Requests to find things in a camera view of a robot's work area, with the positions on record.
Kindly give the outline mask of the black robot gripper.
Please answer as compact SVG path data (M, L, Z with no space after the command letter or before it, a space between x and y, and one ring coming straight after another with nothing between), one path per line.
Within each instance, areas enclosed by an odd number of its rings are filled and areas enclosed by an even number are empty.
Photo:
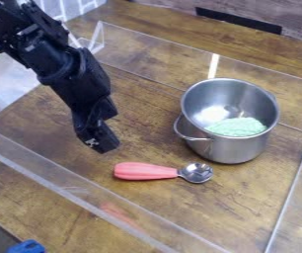
M104 154L120 145L105 121L117 115L111 99L111 79L87 48L73 49L57 72L40 76L72 113L76 135L96 152Z

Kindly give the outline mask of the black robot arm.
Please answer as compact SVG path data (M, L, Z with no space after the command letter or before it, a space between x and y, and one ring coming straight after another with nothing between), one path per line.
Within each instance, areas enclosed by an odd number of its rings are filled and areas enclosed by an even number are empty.
M107 125L119 115L111 79L89 49L69 45L68 35L35 0L0 0L0 53L35 71L71 109L77 138L107 153L120 145Z

